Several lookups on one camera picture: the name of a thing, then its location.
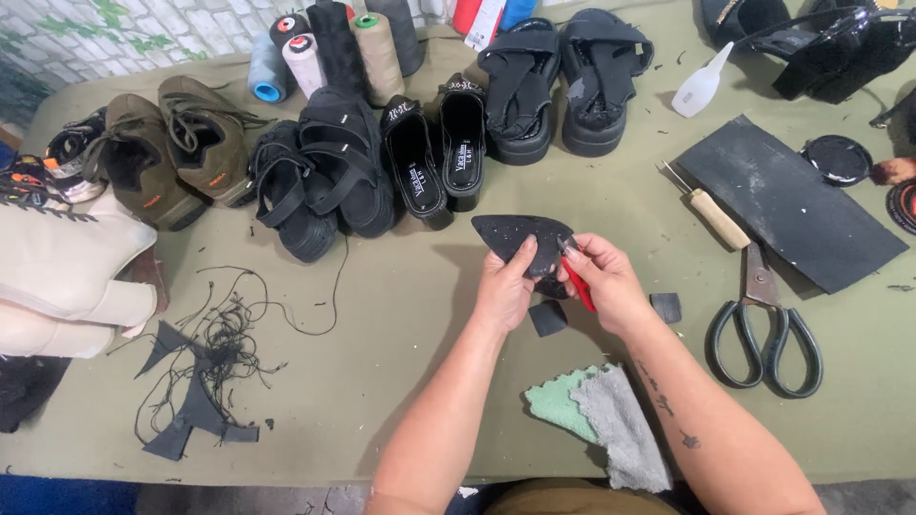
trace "scissors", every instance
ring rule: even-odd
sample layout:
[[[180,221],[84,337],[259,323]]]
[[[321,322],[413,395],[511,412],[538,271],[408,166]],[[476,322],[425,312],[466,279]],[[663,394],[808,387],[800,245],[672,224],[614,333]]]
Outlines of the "scissors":
[[[779,294],[776,291],[776,277],[773,270],[764,260],[760,246],[751,242],[745,247],[743,256],[744,290],[741,302],[728,301],[719,310],[709,328],[706,341],[707,360],[709,368],[724,384],[731,388],[745,389],[755,387],[766,377],[774,392],[785,399],[805,399],[821,387],[823,380],[823,359],[821,349],[802,316],[794,308],[786,309],[780,305]],[[760,304],[765,308],[772,308],[776,312],[776,335],[772,342],[764,347],[766,362],[760,352],[760,347],[754,334],[751,332],[747,319],[747,306]],[[732,377],[722,365],[719,356],[719,338],[722,329],[733,315],[737,314],[738,340],[744,347],[745,355],[750,366],[747,380],[739,381]],[[794,330],[798,335],[799,345],[805,356],[804,383],[796,390],[786,388],[780,382],[780,358],[785,349],[789,331]]]
[[[557,236],[557,245],[560,247],[560,261],[562,262],[563,267],[566,268],[566,273],[570,274],[570,280],[572,281],[572,284],[574,284],[576,290],[579,291],[579,297],[582,299],[582,304],[585,304],[585,309],[590,312],[598,312],[598,310],[594,307],[594,302],[592,301],[592,287],[589,286],[588,283],[585,282],[585,279],[582,279],[582,277],[575,273],[575,271],[570,267],[570,264],[566,262],[566,254],[563,252],[567,245],[570,247],[578,248],[579,252],[582,252],[582,246],[576,243],[572,236],[570,236],[570,238],[565,242],[561,240],[559,236]]]

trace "hand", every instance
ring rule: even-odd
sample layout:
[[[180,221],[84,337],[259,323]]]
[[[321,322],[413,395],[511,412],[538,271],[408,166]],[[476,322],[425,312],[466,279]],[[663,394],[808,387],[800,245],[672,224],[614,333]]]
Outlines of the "hand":
[[[584,234],[574,238],[584,254],[567,247],[566,261],[591,287],[598,321],[607,332],[622,334],[640,327],[647,317],[658,316],[646,300],[627,254],[601,236]],[[566,268],[560,268],[557,279],[563,281],[571,297],[579,298],[569,277]]]
[[[493,251],[484,258],[484,273],[477,290],[473,317],[508,333],[525,319],[531,304],[534,280],[525,272],[538,251],[538,239],[529,235],[516,255],[504,263]]]

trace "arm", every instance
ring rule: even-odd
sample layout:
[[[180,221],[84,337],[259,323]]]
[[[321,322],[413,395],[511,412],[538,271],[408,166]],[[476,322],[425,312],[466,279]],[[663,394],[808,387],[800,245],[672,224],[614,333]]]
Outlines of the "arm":
[[[652,398],[674,459],[713,515],[824,514],[786,449],[703,370],[646,301],[627,255],[595,235],[566,248],[592,288],[601,325],[623,339]],[[564,271],[561,280],[567,280]],[[567,284],[571,294],[575,287]]]
[[[365,515],[445,512],[471,464],[499,351],[528,310],[534,281],[523,275],[536,251],[529,236],[508,264],[487,255],[474,314],[385,448]]]

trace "olive green sneaker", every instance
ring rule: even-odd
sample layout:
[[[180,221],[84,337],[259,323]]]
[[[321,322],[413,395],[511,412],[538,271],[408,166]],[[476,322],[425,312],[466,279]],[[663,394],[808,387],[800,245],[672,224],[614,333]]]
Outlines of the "olive green sneaker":
[[[272,120],[235,107],[183,75],[170,77],[159,86],[159,108],[169,128],[169,154],[179,177],[229,207],[255,199],[247,175],[245,130]]]
[[[155,104],[132,93],[119,94],[108,105],[104,132],[86,148],[83,177],[108,177],[114,197],[140,220],[160,230],[180,231],[203,214],[207,203],[179,179],[168,141]]]

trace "cream boot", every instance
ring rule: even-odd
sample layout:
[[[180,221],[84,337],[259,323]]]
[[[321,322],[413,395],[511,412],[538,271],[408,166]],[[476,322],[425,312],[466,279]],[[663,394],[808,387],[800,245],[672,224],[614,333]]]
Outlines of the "cream boot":
[[[134,327],[156,309],[152,285],[114,280],[156,242],[111,193],[88,214],[0,201],[0,299],[63,320]]]
[[[92,357],[114,339],[111,325],[66,322],[0,301],[0,355]]]

